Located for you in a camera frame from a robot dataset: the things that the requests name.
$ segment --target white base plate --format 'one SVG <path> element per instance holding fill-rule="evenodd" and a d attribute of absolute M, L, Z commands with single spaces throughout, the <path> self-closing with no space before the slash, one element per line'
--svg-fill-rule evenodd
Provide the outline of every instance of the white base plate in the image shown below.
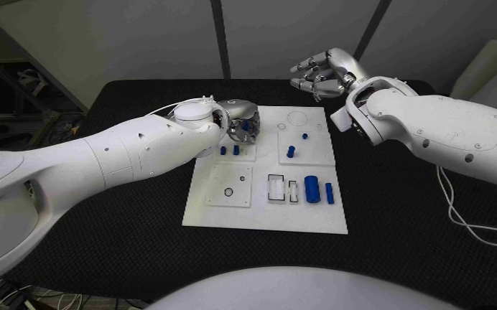
<path fill-rule="evenodd" d="M 332 163 L 328 165 L 298 164 L 298 154 L 292 165 L 279 163 L 279 132 L 299 132 L 295 136 L 295 144 L 301 143 L 302 134 L 308 133 L 309 143 L 299 147 L 301 156 L 312 156 L 315 149 L 328 151 L 332 156 L 329 134 L 327 131 L 327 119 L 322 108 L 303 107 L 269 107 L 259 106 L 262 117 L 262 133 L 257 136 L 256 161 L 244 161 L 230 157 L 222 161 L 218 151 L 209 156 L 196 159 L 192 185 L 183 216 L 183 226 L 230 227 L 256 230 L 299 231 L 308 233 L 347 234 L 345 214 L 342 198 L 340 194 L 337 171 Z M 227 146 L 230 138 L 224 137 L 220 146 Z M 224 165 L 233 171 L 251 166 L 251 197 L 250 207 L 230 207 L 207 205 L 212 198 L 209 193 L 209 180 L 212 166 Z M 227 183 L 240 179 L 238 172 L 230 172 Z M 285 176 L 285 204 L 273 204 L 267 198 L 267 175 Z M 303 178 L 315 175 L 319 180 L 321 202 L 311 204 L 305 201 Z M 288 182 L 298 181 L 298 204 L 290 205 Z M 334 187 L 334 205 L 327 203 L 325 183 Z"/>

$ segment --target robotic hand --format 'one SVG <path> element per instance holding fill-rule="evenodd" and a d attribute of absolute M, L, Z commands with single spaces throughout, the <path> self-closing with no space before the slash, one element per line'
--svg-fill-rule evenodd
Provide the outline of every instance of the robotic hand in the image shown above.
<path fill-rule="evenodd" d="M 305 74 L 290 84 L 316 99 L 348 93 L 345 106 L 331 115 L 341 132 L 354 127 L 374 146 L 396 139 L 420 159 L 497 183 L 497 109 L 441 95 L 419 96 L 396 78 L 370 77 L 338 48 L 290 69 L 299 70 Z M 331 73 L 337 80 L 322 81 Z"/>
<path fill-rule="evenodd" d="M 64 144 L 0 151 L 0 275 L 87 197 L 208 155 L 225 134 L 254 142 L 260 123 L 251 102 L 215 103 L 211 96 L 175 104 L 168 117 L 153 115 L 163 107 Z"/>

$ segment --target black mat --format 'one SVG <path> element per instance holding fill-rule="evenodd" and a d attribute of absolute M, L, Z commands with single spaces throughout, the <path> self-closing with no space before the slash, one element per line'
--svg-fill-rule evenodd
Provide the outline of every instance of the black mat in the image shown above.
<path fill-rule="evenodd" d="M 431 91 L 425 83 L 412 86 Z M 118 81 L 101 92 L 81 135 L 209 94 L 259 105 L 324 106 L 327 115 L 345 100 L 316 104 L 282 80 Z M 328 126 L 348 235 L 182 227 L 191 161 L 79 203 L 7 279 L 59 291 L 153 300 L 235 269 L 315 266 L 374 276 L 464 307 L 496 305 L 497 248 L 451 224 L 435 166 L 399 142 L 373 147 L 354 131 L 340 133 L 332 122 Z M 451 172 L 448 176 L 464 217 L 496 225 L 497 186 Z"/>

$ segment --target circular hole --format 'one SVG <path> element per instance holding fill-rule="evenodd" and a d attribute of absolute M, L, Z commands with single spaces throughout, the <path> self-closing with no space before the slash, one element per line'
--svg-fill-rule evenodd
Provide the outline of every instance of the circular hole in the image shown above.
<path fill-rule="evenodd" d="M 467 163 L 471 163 L 474 161 L 474 155 L 472 154 L 467 154 L 464 160 L 465 160 Z"/>

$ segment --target white board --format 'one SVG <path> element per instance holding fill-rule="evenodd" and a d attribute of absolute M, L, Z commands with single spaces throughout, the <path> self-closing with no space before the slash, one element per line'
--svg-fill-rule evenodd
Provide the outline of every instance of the white board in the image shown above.
<path fill-rule="evenodd" d="M 251 161 L 246 154 L 240 154 L 240 159 L 233 156 L 231 149 L 227 150 L 228 158 L 222 159 L 217 150 L 209 156 L 196 159 L 192 185 L 189 189 L 188 202 L 183 216 L 183 226 L 201 227 L 230 227 L 238 229 L 298 231 L 308 233 L 338 233 L 347 234 L 345 213 L 342 198 L 340 193 L 337 171 L 334 166 L 334 150 L 329 133 L 327 129 L 327 119 L 322 108 L 303 107 L 270 107 L 259 106 L 262 117 L 262 133 L 257 136 L 256 149 L 240 144 L 240 151 L 256 151 L 256 159 Z M 308 133 L 309 141 L 302 142 L 302 134 Z M 286 149 L 279 149 L 279 135 L 285 136 L 285 144 L 292 143 L 298 147 L 293 162 L 280 164 L 280 158 L 286 158 Z M 221 146 L 233 146 L 230 138 L 224 137 Z M 314 165 L 308 159 L 319 149 L 325 151 L 325 162 L 316 161 Z M 305 157 L 305 162 L 299 163 L 299 158 Z M 217 182 L 211 178 L 215 176 L 212 168 L 221 170 L 225 175 L 222 181 L 217 176 Z M 247 201 L 247 175 L 251 168 L 250 185 L 250 206 Z M 285 179 L 285 203 L 269 201 L 269 175 L 283 175 Z M 319 181 L 321 201 L 308 203 L 305 201 L 305 177 L 315 175 Z M 246 183 L 240 183 L 240 177 L 246 177 Z M 290 204 L 289 181 L 298 182 L 298 203 Z M 332 184 L 334 205 L 327 203 L 325 183 Z M 240 188 L 233 190 L 230 199 L 217 197 L 228 187 Z M 220 205 L 207 205 L 215 193 Z"/>

